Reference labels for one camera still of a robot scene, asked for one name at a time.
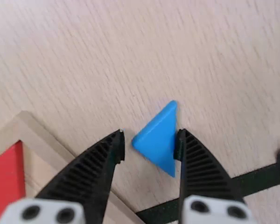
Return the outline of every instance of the screw hole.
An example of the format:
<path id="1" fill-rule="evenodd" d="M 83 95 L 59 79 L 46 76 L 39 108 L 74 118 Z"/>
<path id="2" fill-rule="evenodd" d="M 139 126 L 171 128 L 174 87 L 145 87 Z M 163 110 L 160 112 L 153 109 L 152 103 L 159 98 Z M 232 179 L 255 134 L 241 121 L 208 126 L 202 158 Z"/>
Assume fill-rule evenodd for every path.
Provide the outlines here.
<path id="1" fill-rule="evenodd" d="M 201 212 L 201 213 L 206 213 L 206 212 L 210 211 L 209 208 L 207 207 L 207 205 L 200 201 L 194 201 L 191 204 L 191 209 Z"/>
<path id="2" fill-rule="evenodd" d="M 236 206 L 230 206 L 227 209 L 228 215 L 235 217 L 235 218 L 240 218 L 240 219 L 244 219 L 247 218 L 246 213 L 240 209 L 239 207 Z"/>
<path id="3" fill-rule="evenodd" d="M 41 208 L 38 205 L 32 205 L 26 208 L 22 213 L 22 218 L 24 220 L 31 220 L 37 217 Z"/>
<path id="4" fill-rule="evenodd" d="M 70 223 L 75 216 L 75 212 L 71 208 L 62 209 L 57 214 L 57 222 L 61 224 Z"/>

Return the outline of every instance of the blue triangle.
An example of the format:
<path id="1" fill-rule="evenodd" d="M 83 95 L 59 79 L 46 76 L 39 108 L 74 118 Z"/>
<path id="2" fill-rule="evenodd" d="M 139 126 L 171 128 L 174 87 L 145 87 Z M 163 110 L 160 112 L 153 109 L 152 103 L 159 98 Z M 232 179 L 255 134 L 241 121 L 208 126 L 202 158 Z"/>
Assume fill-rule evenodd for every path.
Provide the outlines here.
<path id="1" fill-rule="evenodd" d="M 173 158 L 177 103 L 172 100 L 132 140 L 132 146 L 175 177 Z"/>

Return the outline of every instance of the red block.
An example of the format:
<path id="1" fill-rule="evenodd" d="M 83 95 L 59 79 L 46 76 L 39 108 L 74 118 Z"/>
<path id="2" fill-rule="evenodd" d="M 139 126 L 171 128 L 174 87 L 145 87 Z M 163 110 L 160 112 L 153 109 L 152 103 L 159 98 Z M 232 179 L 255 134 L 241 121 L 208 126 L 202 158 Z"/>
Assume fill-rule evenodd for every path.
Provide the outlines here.
<path id="1" fill-rule="evenodd" d="M 18 141 L 0 155 L 0 216 L 9 203 L 25 194 L 23 145 Z"/>

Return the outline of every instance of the wooden table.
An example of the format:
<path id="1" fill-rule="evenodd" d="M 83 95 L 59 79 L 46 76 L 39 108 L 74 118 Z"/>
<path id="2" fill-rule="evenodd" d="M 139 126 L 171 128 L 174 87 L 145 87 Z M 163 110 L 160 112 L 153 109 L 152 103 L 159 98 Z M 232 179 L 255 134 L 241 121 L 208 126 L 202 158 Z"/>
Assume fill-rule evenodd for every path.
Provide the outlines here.
<path id="1" fill-rule="evenodd" d="M 280 0 L 0 0 L 0 127 L 30 111 L 75 154 L 124 128 L 112 189 L 131 209 L 179 195 L 131 146 L 170 100 L 231 176 L 280 148 Z M 248 196 L 280 223 L 280 187 Z"/>

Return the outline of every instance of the blue triangular block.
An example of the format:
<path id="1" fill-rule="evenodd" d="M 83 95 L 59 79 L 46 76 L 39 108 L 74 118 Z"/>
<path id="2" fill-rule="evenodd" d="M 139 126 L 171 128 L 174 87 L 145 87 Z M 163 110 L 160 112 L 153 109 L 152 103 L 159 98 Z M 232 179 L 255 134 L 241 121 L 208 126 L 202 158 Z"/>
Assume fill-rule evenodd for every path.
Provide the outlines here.
<path id="1" fill-rule="evenodd" d="M 175 177 L 176 101 L 171 101 L 132 140 L 133 147 Z"/>

